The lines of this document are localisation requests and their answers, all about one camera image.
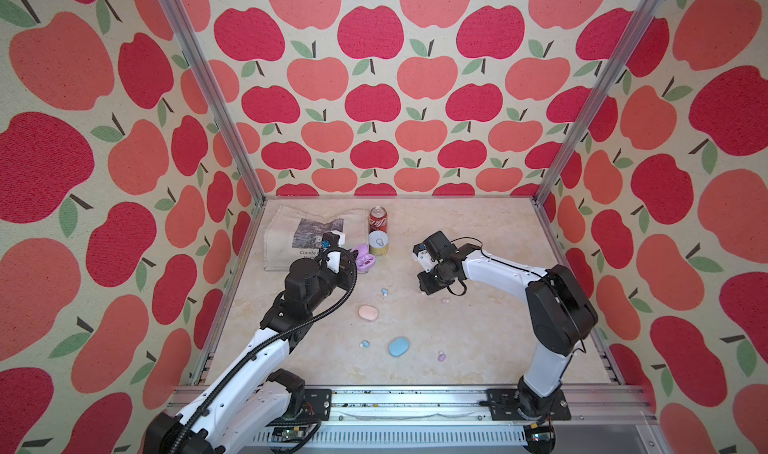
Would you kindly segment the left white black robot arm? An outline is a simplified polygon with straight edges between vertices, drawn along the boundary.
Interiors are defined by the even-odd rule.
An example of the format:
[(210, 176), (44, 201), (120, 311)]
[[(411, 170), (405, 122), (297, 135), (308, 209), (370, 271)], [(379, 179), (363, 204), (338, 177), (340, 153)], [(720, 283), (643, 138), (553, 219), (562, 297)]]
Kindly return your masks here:
[(355, 255), (339, 247), (293, 262), (244, 350), (178, 414), (150, 423), (144, 452), (238, 453), (270, 423), (297, 420), (306, 407), (306, 383), (281, 364), (315, 323), (348, 300), (357, 278)]

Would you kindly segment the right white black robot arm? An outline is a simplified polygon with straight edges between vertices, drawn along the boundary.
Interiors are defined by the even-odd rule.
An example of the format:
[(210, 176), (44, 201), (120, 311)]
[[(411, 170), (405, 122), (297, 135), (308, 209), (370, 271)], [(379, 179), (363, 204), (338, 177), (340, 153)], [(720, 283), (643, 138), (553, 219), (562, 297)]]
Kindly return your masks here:
[(533, 267), (485, 252), (478, 244), (460, 247), (441, 232), (413, 246), (421, 266), (419, 289), (426, 295), (446, 290), (464, 295), (469, 284), (490, 286), (515, 298), (527, 313), (535, 340), (533, 357), (508, 404), (527, 420), (539, 421), (559, 403), (563, 376), (574, 354), (598, 323), (591, 300), (570, 268)]

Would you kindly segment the purple earbud charging case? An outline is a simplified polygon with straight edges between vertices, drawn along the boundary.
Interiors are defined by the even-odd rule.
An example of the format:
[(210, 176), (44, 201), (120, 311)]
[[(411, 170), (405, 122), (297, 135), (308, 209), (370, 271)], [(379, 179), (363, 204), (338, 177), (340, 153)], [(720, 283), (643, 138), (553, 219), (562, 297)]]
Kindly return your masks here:
[(367, 243), (359, 244), (351, 253), (355, 258), (357, 271), (361, 274), (368, 273), (376, 264), (376, 256), (369, 251)]

